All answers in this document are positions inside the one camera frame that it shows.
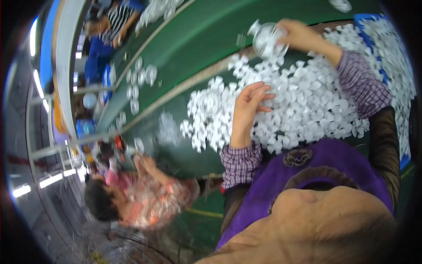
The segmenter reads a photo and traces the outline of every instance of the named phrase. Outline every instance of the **clear glass jar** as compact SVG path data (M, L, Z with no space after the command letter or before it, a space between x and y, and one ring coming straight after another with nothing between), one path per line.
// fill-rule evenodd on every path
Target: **clear glass jar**
M263 60L273 57L284 57L289 45L277 43L277 40L287 34L287 31L277 26L276 23L269 22L260 24L257 19L249 28L248 35L253 35L252 47L255 53Z

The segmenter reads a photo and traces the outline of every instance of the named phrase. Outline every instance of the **blue plastic crate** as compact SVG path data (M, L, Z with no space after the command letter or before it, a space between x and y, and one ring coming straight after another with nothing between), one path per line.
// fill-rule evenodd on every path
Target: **blue plastic crate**
M356 14L356 15L353 16L353 19L354 19L356 26L360 29L359 36L362 37L363 41L365 41L366 45L371 48L372 54L373 54L374 42L372 41L370 36L368 36L366 33L363 32L363 26L359 23L359 21L361 21L363 19L374 20L373 19L374 17L376 19L384 18L384 19L388 20L388 18L386 16L380 16L380 15L377 15L377 14ZM381 61L381 58L379 56L377 56L376 60ZM384 78L383 78L382 81L385 84L387 84L387 73L384 71L384 69L382 67L381 67L381 70L379 70L379 72L384 75Z
M354 19L356 26L361 31L361 33L359 33L359 36L362 37L363 41L365 41L366 45L371 48L372 54L373 54L374 42L372 41L370 36L368 36L366 33L363 32L363 26L360 24L360 21L363 20L363 19L374 20L374 18L375 19L383 18L383 19L388 20L388 17L380 16L380 15L377 15L377 14L356 14L356 15L353 16L353 19ZM376 57L376 59L378 61L381 61L381 58L379 56ZM384 71L384 69L382 67L381 67L381 70L379 70L379 72L384 75L383 82L385 84L387 84L387 73ZM403 158L400 160L400 170L402 170L409 163L409 161L410 161L409 157L404 155Z

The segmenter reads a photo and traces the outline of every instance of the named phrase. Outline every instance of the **fluorescent light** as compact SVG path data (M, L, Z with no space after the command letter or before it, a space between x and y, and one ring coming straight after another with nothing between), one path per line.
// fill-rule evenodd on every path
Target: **fluorescent light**
M50 111L49 103L46 99L43 100L44 108L46 109L47 113Z
M78 176L79 176L79 180L81 182L85 182L85 175L87 174L87 169L85 168L84 165L82 165L79 169L78 169Z
M76 169L70 169L63 172L63 176L67 177L76 173Z
M30 191L31 191L31 187L29 185L25 185L25 186L22 186L20 188L17 188L16 190L14 190L13 191L13 196L15 198L18 198L18 197L20 197L20 196L22 196L24 194L27 194Z
M34 81L38 90L38 94L41 98L44 98L44 92L43 88L41 87L40 76L38 75L38 71L36 69L34 70Z
M57 174L56 176L50 177L50 178L40 182L40 188L42 189L42 188L44 188L44 187L46 187L46 186L48 186L52 183L55 183L56 181L59 181L61 179L63 179L63 175L61 173Z
M35 56L35 39L36 39L36 31L37 31L37 20L35 19L34 23L32 23L31 31L29 34L29 50L31 53L31 56Z

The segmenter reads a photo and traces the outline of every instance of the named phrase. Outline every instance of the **black and white striped shirt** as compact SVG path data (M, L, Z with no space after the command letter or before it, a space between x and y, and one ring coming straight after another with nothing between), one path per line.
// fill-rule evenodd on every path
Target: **black and white striped shirt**
M133 8L124 5L113 7L107 12L107 18L110 21L111 28L101 34L101 39L105 44L111 44L113 42L133 12Z

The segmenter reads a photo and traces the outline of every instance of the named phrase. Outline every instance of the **purple apron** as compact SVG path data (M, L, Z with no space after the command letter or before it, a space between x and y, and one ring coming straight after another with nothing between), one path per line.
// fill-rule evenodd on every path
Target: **purple apron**
M328 166L345 173L360 190L376 196L393 214L393 205L384 179L356 148L339 139L324 139L307 148L312 150L313 156L302 166L285 166L283 157L286 153L278 155L268 164L260 166L239 211L221 236L217 249L250 224L267 217L268 209L288 180L307 167ZM302 182L296 189L301 189L313 182L339 185L327 177L315 177Z

